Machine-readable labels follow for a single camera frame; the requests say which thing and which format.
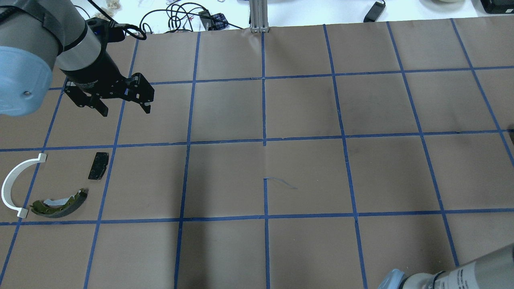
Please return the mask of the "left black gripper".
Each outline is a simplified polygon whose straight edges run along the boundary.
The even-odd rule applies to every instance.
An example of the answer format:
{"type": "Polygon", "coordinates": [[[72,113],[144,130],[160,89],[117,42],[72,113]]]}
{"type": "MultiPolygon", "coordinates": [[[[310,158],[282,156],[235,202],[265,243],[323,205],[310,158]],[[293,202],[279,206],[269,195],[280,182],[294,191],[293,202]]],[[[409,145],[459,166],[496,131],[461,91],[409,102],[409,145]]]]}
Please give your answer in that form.
{"type": "Polygon", "coordinates": [[[101,98],[121,98],[139,104],[146,114],[151,113],[155,95],[152,85],[142,73],[123,77],[107,51],[101,51],[85,68],[62,71],[75,84],[67,85],[65,93],[77,107],[93,108],[107,117],[109,109],[101,98]]]}

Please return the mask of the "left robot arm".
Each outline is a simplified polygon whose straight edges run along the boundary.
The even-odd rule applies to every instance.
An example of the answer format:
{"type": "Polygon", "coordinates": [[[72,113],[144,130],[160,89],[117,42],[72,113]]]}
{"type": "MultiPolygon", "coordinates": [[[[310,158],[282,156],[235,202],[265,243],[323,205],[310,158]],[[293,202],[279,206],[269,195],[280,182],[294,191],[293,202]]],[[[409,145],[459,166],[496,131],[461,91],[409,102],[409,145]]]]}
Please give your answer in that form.
{"type": "Polygon", "coordinates": [[[145,40],[133,24],[84,19],[70,0],[2,0],[0,26],[1,114],[37,111],[53,68],[67,77],[64,93],[75,106],[108,115],[104,99],[122,99],[151,111],[154,88],[141,73],[125,77],[108,54],[109,43],[126,35],[145,40]]]}

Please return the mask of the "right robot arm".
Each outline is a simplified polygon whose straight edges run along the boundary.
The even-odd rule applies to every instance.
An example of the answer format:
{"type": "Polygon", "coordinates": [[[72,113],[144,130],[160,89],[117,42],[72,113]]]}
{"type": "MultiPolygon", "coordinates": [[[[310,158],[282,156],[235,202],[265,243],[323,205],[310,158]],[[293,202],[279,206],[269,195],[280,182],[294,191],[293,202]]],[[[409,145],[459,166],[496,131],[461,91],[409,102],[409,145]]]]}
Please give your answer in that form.
{"type": "Polygon", "coordinates": [[[380,289],[512,289],[514,287],[513,245],[476,258],[449,271],[407,276],[393,269],[380,289]]]}

